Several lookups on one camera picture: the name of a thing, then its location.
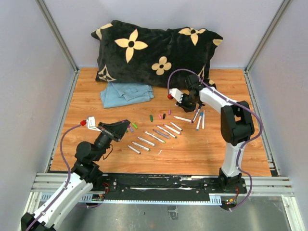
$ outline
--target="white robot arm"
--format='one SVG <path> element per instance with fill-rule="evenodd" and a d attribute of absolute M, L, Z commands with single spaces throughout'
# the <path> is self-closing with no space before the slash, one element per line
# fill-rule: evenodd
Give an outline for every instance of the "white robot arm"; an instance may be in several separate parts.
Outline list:
<path fill-rule="evenodd" d="M 122 139 L 130 122 L 123 120 L 113 124 L 99 123 L 96 127 L 94 117 L 89 117 L 86 124 L 89 129 L 97 130 L 100 134 L 94 143 L 83 141 L 77 146 L 77 160 L 66 181 L 34 214 L 23 215 L 22 231 L 57 230 L 84 194 L 101 187 L 103 173 L 95 162 L 106 153 L 111 141 L 119 142 Z"/>
<path fill-rule="evenodd" d="M 249 108 L 247 102 L 237 102 L 218 92 L 214 86 L 209 88 L 202 85 L 195 75 L 189 76 L 187 81 L 189 94 L 185 94 L 178 89 L 170 89 L 169 94 L 177 101 L 177 106 L 182 107 L 186 112 L 193 111 L 196 104 L 208 104 L 214 108 L 221 116 L 221 134 L 226 141 L 226 152 L 224 163 L 219 171 L 222 179 L 222 188 L 234 187 L 242 174 L 241 167 L 244 147 L 239 152 L 241 146 L 250 139 L 254 133 L 254 124 L 251 114 L 240 107 L 232 104 L 236 102 Z"/>

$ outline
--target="flower pattern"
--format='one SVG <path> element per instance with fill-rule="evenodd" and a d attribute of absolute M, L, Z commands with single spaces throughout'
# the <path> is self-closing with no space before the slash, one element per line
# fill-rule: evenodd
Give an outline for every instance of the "flower pattern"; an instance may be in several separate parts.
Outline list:
<path fill-rule="evenodd" d="M 202 79 L 202 81 L 204 80 L 204 67 L 205 66 L 202 67 L 200 73 L 198 74 L 198 76 Z"/>
<path fill-rule="evenodd" d="M 105 80 L 107 82 L 115 81 L 116 79 L 112 78 L 107 70 L 106 65 L 104 68 L 98 73 L 98 78 Z"/>
<path fill-rule="evenodd" d="M 222 42 L 222 39 L 213 39 L 213 43 L 214 43 L 216 46 L 219 46 L 221 42 Z"/>
<path fill-rule="evenodd" d="M 196 30 L 196 29 L 187 27 L 187 28 L 180 30 L 179 33 L 190 36 L 193 44 L 196 45 L 199 39 L 198 34 L 202 34 L 205 31 L 206 31 L 205 29 Z"/>
<path fill-rule="evenodd" d="M 160 57 L 158 63 L 152 65 L 152 70 L 156 71 L 158 76 L 163 75 L 164 72 L 170 70 L 170 68 L 171 63 L 167 63 L 167 57 L 165 56 Z"/>
<path fill-rule="evenodd" d="M 129 36 L 129 39 L 127 38 L 120 38 L 115 40 L 116 44 L 120 47 L 126 48 L 126 62 L 129 63 L 131 58 L 134 55 L 134 49 L 135 50 L 142 50 L 148 45 L 145 42 L 136 41 L 138 37 L 138 30 L 135 29 Z"/>
<path fill-rule="evenodd" d="M 95 33 L 97 34 L 97 36 L 100 38 L 100 40 L 102 40 L 102 32 L 101 32 L 101 30 L 102 29 L 106 29 L 106 28 L 108 28 L 108 27 L 111 27 L 111 26 L 113 26 L 111 23 L 108 23 L 108 24 L 106 24 L 106 25 L 104 25 L 104 26 L 102 26 L 101 28 L 99 28 L 99 29 L 97 29 L 96 31 L 95 31 Z"/>

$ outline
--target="folded cloth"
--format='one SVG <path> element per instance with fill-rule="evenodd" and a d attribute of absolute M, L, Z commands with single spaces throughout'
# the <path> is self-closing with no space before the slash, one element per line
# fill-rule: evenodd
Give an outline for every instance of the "folded cloth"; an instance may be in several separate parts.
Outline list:
<path fill-rule="evenodd" d="M 109 82 L 106 89 L 101 91 L 104 108 L 148 102 L 152 98 L 154 98 L 152 87 L 141 83 Z"/>

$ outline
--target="wooden floor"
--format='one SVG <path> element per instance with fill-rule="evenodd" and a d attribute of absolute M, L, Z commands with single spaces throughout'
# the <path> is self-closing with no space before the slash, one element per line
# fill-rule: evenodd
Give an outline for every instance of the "wooden floor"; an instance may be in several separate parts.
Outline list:
<path fill-rule="evenodd" d="M 106 159 L 98 162 L 103 172 L 117 173 L 154 173 L 154 174 L 196 174 L 217 175 L 225 155 L 225 141 L 220 134 L 220 116 L 206 105 L 205 129 L 196 131 L 196 125 L 180 121 L 173 116 L 193 118 L 194 113 L 185 113 L 174 106 L 175 100 L 167 99 L 167 90 L 154 87 L 154 98 L 150 102 L 133 104 L 124 107 L 103 109 L 100 91 L 106 83 L 95 82 L 97 69 L 81 69 L 70 107 L 65 119 L 63 131 L 79 124 L 88 116 L 95 116 L 96 123 L 113 123 L 128 119 L 139 127 L 134 132 L 126 133 L 121 142 L 113 142 L 114 151 Z M 215 81 L 220 92 L 235 100 L 246 100 L 251 103 L 244 75 L 241 70 L 211 70 L 210 79 Z M 160 120 L 158 114 L 172 110 L 165 120 Z M 170 124 L 170 121 L 183 128 L 177 139 L 171 138 L 166 143 L 160 143 L 144 133 L 153 132 L 156 125 Z M 98 132 L 86 127 L 69 132 L 64 140 L 63 150 L 69 165 L 75 162 L 75 150 L 81 141 L 94 142 Z M 151 151 L 141 151 L 137 154 L 127 147 L 132 141 L 141 143 L 137 136 L 144 137 L 156 143 Z M 270 176 L 265 151 L 261 138 L 248 144 L 245 149 L 242 168 L 253 176 Z M 59 147 L 56 150 L 51 170 L 66 170 L 61 159 Z"/>

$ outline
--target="gray wall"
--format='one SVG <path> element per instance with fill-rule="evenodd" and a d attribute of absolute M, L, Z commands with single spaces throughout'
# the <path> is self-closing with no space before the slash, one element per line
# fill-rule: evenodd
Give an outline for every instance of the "gray wall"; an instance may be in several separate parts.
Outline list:
<path fill-rule="evenodd" d="M 14 231 L 50 157 L 73 70 L 34 0 L 1 0 L 0 29 L 0 229 Z"/>
<path fill-rule="evenodd" d="M 224 37 L 212 68 L 244 68 L 282 0 L 45 0 L 79 66 L 97 66 L 90 33 L 113 19 L 148 28 L 205 27 Z"/>
<path fill-rule="evenodd" d="M 308 1 L 294 0 L 250 71 L 278 166 L 308 228 Z"/>

